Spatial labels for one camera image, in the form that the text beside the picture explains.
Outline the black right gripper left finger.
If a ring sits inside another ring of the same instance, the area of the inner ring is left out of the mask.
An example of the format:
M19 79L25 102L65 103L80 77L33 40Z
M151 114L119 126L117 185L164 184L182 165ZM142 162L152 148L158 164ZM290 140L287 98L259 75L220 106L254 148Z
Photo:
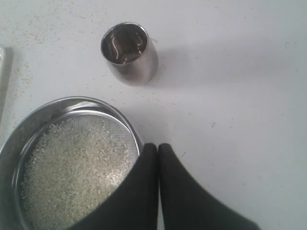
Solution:
M155 230L158 217L158 156L153 143L142 153L120 186L72 230Z

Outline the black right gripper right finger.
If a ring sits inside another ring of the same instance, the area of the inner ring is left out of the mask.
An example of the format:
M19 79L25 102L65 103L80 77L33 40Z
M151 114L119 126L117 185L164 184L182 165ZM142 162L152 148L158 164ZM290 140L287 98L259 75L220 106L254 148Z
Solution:
M256 223L218 201L189 174L170 144L158 147L166 230L257 230Z

